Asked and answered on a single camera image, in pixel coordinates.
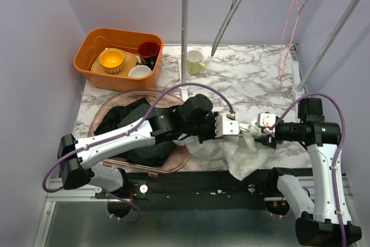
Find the white skirt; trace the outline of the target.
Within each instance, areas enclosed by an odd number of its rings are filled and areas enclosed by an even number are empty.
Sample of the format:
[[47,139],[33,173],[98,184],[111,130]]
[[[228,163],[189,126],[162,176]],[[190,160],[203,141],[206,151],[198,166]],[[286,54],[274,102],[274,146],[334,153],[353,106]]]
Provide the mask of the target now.
[[264,166],[275,152],[274,149],[256,142],[256,139],[262,138],[260,129],[251,124],[250,132],[240,133],[238,137],[226,136],[199,143],[196,136],[191,136],[174,143],[185,146],[197,158],[208,161],[223,158],[230,174],[237,180],[243,180]]

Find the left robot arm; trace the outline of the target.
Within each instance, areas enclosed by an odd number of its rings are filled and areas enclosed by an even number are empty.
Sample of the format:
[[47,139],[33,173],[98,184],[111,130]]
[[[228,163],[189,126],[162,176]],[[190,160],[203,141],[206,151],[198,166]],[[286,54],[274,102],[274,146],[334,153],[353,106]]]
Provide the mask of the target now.
[[155,108],[148,119],[142,117],[101,135],[82,139],[72,134],[63,136],[57,154],[63,189],[92,185],[116,198],[124,197],[128,183],[102,161],[137,148],[175,141],[183,135],[195,136],[201,142],[215,139],[217,113],[212,109],[211,100],[197,94],[179,106]]

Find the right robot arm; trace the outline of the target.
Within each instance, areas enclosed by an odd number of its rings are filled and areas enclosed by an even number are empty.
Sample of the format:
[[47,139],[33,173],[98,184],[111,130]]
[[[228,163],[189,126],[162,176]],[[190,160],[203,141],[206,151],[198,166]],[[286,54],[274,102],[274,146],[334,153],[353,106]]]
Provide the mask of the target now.
[[352,223],[343,189],[341,154],[346,135],[339,105],[323,93],[296,99],[297,123],[285,123],[284,115],[260,113],[257,126],[265,144],[298,142],[306,148],[313,174],[314,199],[288,168],[274,168],[266,181],[267,192],[283,195],[295,215],[295,234],[302,246],[350,246],[362,238],[361,227]]

